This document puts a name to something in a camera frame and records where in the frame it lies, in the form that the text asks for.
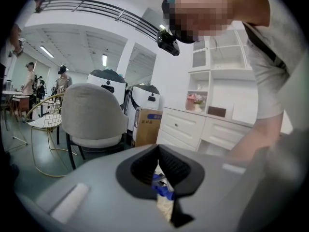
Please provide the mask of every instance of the green floor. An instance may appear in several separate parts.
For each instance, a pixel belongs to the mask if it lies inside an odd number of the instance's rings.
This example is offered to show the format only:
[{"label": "green floor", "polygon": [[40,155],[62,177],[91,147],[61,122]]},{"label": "green floor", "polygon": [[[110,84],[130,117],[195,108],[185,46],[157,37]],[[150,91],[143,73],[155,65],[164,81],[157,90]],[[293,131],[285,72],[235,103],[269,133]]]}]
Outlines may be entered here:
[{"label": "green floor", "polygon": [[[5,150],[22,144],[17,139],[12,138],[12,120],[8,118],[9,131],[6,130],[3,120],[1,120],[1,131],[3,138],[3,146]],[[10,150],[11,161],[19,168],[19,176],[17,177],[14,188],[16,192],[28,196],[32,200],[36,200],[38,196],[59,178],[48,177],[40,173],[34,167],[33,156],[31,152],[31,132],[30,126],[27,123],[19,123],[20,130],[25,135],[28,145]],[[20,132],[17,131],[16,123],[13,123],[14,136],[21,138]],[[56,143],[56,130],[52,133],[52,138]],[[60,127],[59,142],[57,148],[67,149],[65,133]],[[68,174],[72,171],[70,159],[66,151],[58,151],[65,166],[61,163],[57,153],[50,151],[48,147],[47,134],[42,131],[33,131],[33,148],[37,166],[44,172],[52,175]],[[102,157],[110,153],[85,153],[86,161],[93,158]],[[82,165],[86,161],[81,156],[74,156],[75,165]]]}]

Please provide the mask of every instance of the black metal railing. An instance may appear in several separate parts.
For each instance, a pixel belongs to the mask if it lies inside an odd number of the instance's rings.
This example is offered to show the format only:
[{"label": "black metal railing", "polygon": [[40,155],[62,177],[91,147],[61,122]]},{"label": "black metal railing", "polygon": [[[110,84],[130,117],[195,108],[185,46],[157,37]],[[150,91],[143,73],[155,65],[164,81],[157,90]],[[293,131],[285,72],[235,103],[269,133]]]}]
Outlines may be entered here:
[{"label": "black metal railing", "polygon": [[156,41],[159,31],[143,18],[117,6],[94,0],[47,0],[42,5],[43,11],[69,10],[99,14],[134,27],[137,31]]}]

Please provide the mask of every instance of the chair seat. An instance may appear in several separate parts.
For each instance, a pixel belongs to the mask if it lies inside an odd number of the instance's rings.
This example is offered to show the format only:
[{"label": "chair seat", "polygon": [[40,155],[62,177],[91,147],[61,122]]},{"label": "chair seat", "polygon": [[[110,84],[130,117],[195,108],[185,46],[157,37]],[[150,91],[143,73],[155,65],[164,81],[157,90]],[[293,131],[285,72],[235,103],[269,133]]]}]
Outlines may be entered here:
[{"label": "chair seat", "polygon": [[107,148],[114,145],[117,145],[121,141],[122,135],[106,138],[106,139],[99,139],[99,140],[89,140],[89,139],[81,139],[77,137],[72,137],[72,141],[77,145],[87,148]]},{"label": "chair seat", "polygon": [[30,123],[28,123],[30,126],[36,127],[36,128],[53,128],[57,127],[61,124],[61,115],[60,114],[51,114],[46,115],[42,118],[36,119]]}]

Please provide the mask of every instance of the neck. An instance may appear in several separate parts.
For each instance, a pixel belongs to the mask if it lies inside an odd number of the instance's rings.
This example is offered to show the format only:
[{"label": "neck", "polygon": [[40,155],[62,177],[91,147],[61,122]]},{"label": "neck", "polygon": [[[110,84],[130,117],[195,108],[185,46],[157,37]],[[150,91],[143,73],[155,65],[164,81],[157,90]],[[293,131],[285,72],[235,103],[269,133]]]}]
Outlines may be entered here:
[{"label": "neck", "polygon": [[270,6],[268,0],[233,0],[233,19],[255,26],[268,27]]}]

